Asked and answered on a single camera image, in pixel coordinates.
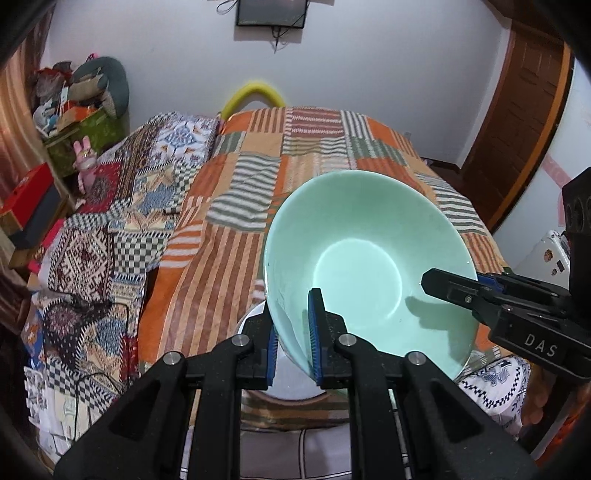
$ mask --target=curtain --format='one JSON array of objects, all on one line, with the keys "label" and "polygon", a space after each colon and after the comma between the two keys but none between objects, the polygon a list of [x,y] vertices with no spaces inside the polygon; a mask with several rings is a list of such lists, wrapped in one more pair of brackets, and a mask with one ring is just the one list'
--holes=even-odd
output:
[{"label": "curtain", "polygon": [[0,72],[0,201],[47,153],[31,116],[29,76],[39,69],[53,11],[31,30]]},{"label": "curtain", "polygon": [[[52,15],[53,10],[29,32],[0,72],[0,205],[29,170],[47,160],[31,116],[27,79],[39,69]],[[0,231],[0,323],[18,333],[28,313],[30,294],[19,275],[8,268],[13,251]]]}]

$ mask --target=human hand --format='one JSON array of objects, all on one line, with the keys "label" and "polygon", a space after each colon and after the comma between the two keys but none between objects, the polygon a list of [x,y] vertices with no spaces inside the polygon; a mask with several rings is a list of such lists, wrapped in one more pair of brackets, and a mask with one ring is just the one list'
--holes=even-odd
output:
[{"label": "human hand", "polygon": [[[552,391],[548,372],[533,365],[531,368],[530,381],[525,393],[525,401],[521,410],[521,423],[523,426],[537,424],[544,414],[544,406],[548,402],[550,392]],[[587,401],[591,398],[591,383],[581,385],[577,390],[576,401],[569,414],[578,415]]]}]

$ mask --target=green box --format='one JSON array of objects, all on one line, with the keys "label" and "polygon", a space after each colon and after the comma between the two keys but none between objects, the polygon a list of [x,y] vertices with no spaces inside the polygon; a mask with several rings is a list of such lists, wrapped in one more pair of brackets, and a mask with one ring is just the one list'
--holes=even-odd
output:
[{"label": "green box", "polygon": [[90,138],[97,155],[101,155],[125,138],[125,126],[121,118],[112,118],[100,108],[82,122],[68,125],[60,133],[45,140],[43,144],[58,176],[66,177],[76,171],[72,166],[76,160],[73,144],[77,140],[81,142],[85,135]]}]

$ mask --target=white plate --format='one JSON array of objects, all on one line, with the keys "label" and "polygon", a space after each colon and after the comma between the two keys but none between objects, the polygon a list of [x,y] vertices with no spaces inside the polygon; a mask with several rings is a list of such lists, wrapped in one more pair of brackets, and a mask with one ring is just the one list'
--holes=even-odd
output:
[{"label": "white plate", "polygon": [[[236,332],[241,333],[246,319],[261,314],[264,309],[264,301],[256,305],[240,321]],[[289,406],[314,403],[328,395],[325,390],[318,387],[300,367],[288,358],[283,348],[281,348],[281,344],[277,347],[277,366],[275,367],[273,386],[265,391],[250,390],[250,393],[271,403]]]}]

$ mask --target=striped fabric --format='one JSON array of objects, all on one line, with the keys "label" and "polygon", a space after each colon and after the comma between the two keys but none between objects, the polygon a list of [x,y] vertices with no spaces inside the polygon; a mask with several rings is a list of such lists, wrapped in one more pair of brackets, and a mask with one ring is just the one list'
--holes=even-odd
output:
[{"label": "striped fabric", "polygon": [[343,110],[341,111],[341,118],[347,137],[366,138],[370,140],[374,138],[365,115]]},{"label": "striped fabric", "polygon": [[230,189],[212,202],[207,219],[247,232],[264,230],[279,163],[279,158],[241,155]]},{"label": "striped fabric", "polygon": [[[185,355],[207,352],[231,335],[264,298],[261,258],[277,210],[307,180],[347,169],[374,171],[411,186],[450,219],[479,271],[505,266],[470,202],[392,129],[346,111],[240,112],[227,121],[213,158],[201,167],[184,201],[139,324],[140,361],[152,364],[173,349]],[[479,329],[475,358],[505,355],[487,334]],[[251,429],[334,426],[348,415],[348,404],[338,395],[293,408],[260,395],[242,398],[242,421]]]},{"label": "striped fabric", "polygon": [[458,232],[488,234],[488,230],[474,210],[472,202],[464,195],[459,194],[439,177],[430,177],[420,173],[417,174],[417,177],[431,187],[437,198],[439,209]]},{"label": "striped fabric", "polygon": [[319,153],[332,157],[349,158],[347,142],[344,137],[299,138],[284,137],[281,153],[286,155],[306,155]]},{"label": "striped fabric", "polygon": [[283,133],[284,121],[285,108],[255,110],[248,131],[266,134]]}]

